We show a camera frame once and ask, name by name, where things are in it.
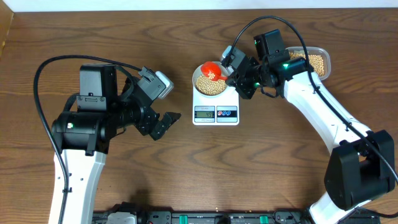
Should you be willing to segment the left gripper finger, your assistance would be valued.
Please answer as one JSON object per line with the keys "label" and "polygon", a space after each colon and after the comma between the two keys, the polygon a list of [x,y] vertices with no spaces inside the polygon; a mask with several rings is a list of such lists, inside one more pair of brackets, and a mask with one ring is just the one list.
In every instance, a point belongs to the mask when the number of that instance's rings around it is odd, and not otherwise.
{"label": "left gripper finger", "polygon": [[161,120],[166,128],[171,127],[175,122],[177,122],[181,117],[180,113],[166,112]]}
{"label": "left gripper finger", "polygon": [[166,121],[158,121],[155,126],[149,131],[149,136],[153,140],[159,140],[167,132],[170,127],[170,123]]}

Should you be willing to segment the red plastic scoop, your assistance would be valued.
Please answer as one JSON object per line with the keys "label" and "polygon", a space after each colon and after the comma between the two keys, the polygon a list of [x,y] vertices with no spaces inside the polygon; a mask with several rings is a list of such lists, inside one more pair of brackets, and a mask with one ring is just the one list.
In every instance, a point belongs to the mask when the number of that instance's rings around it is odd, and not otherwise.
{"label": "red plastic scoop", "polygon": [[228,79],[226,76],[222,75],[219,65],[214,62],[205,62],[200,70],[204,76],[214,82],[218,80],[226,81]]}

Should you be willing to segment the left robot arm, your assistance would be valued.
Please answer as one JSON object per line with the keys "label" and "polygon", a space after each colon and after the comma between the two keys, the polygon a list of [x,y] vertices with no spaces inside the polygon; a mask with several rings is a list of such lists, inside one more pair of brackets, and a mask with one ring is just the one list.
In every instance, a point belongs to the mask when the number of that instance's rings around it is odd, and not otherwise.
{"label": "left robot arm", "polygon": [[134,126],[160,139],[181,117],[156,113],[151,105],[174,84],[162,72],[143,67],[137,77],[118,65],[84,64],[80,91],[71,96],[52,124],[63,164],[55,165],[49,223],[90,223],[110,140]]}

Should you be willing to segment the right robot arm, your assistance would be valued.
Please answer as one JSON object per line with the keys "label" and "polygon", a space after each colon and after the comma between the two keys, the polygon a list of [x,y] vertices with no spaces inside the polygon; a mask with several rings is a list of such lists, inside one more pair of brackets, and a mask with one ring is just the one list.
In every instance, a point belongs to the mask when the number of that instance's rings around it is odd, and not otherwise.
{"label": "right robot arm", "polygon": [[394,190],[397,173],[394,141],[385,131],[374,132],[353,118],[323,86],[306,57],[292,57],[279,30],[254,38],[257,57],[234,46],[221,63],[232,71],[227,84],[241,98],[273,88],[293,104],[315,128],[330,152],[322,197],[309,208],[314,223],[338,223],[364,205]]}

